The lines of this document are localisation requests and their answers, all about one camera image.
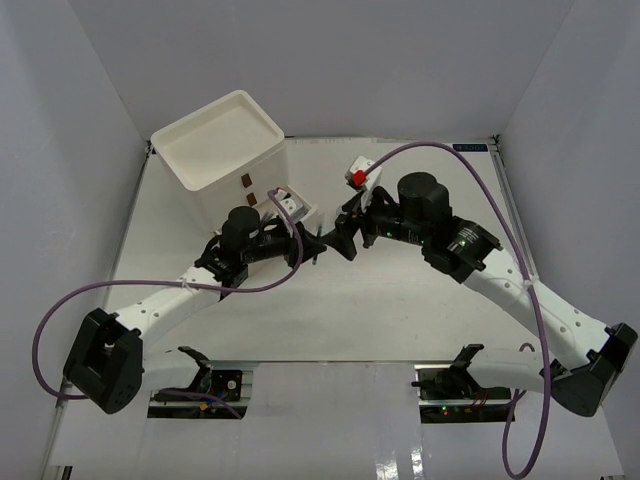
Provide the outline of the green gel pen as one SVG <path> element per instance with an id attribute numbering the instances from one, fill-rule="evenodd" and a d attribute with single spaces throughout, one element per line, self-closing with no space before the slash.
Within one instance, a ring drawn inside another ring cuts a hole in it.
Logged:
<path id="1" fill-rule="evenodd" d="M 312 257 L 312 265 L 315 266 L 318 262 L 319 255 L 325 251 L 325 246 L 322 242 L 322 229 L 323 225 L 319 223 L 316 229 L 314 255 Z"/>

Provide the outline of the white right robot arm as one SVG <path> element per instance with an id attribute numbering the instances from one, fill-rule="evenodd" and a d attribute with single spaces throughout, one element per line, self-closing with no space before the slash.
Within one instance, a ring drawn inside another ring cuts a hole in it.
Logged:
<path id="1" fill-rule="evenodd" d="M 348 260 L 357 254 L 357 234 L 366 248 L 379 238 L 417 246 L 434 270 L 485 297 L 539 339 L 539 351 L 529 353 L 469 344 L 447 369 L 420 375 L 416 387 L 466 399 L 495 387 L 536 391 L 576 415 L 596 413 L 638 340 L 633 328 L 608 326 L 534 282 L 494 235 L 453 214 L 447 188 L 433 175 L 405 175 L 396 198 L 362 169 L 346 180 L 356 193 L 324 236 L 327 245 Z"/>

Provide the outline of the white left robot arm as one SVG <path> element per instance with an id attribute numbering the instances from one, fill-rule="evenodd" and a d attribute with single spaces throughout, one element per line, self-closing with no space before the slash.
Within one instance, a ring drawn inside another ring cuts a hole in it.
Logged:
<path id="1" fill-rule="evenodd" d="M 97 308 L 83 319 L 63 375 L 102 411 L 124 409 L 141 390 L 178 390 L 199 399 L 211 387 L 207 357 L 191 347 L 152 352 L 177 325 L 224 299 L 249 276 L 249 266 L 281 258 L 289 267 L 326 247 L 304 227 L 309 209 L 293 199 L 266 213 L 240 206 L 178 279 L 146 299 L 112 313 Z"/>

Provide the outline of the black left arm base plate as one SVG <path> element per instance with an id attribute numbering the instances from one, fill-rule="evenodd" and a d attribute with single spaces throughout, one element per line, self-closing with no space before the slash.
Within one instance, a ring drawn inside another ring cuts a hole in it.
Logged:
<path id="1" fill-rule="evenodd" d="M 152 399 L 157 402 L 208 401 L 215 396 L 226 403 L 238 402 L 242 398 L 243 371 L 238 369 L 213 369 L 200 374 L 189 387 L 171 387 L 160 390 Z"/>

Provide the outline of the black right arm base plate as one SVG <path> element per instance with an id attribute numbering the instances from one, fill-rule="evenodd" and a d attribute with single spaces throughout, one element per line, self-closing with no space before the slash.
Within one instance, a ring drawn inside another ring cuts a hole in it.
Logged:
<path id="1" fill-rule="evenodd" d="M 471 361 L 484 350 L 482 344 L 464 346 L 454 360 L 445 368 L 416 370 L 416 379 L 411 386 L 418 389 L 421 400 L 469 400 L 468 409 L 478 410 L 492 399 L 491 394 L 505 393 L 507 403 L 512 402 L 511 393 L 504 387 L 484 388 L 468 372 Z"/>

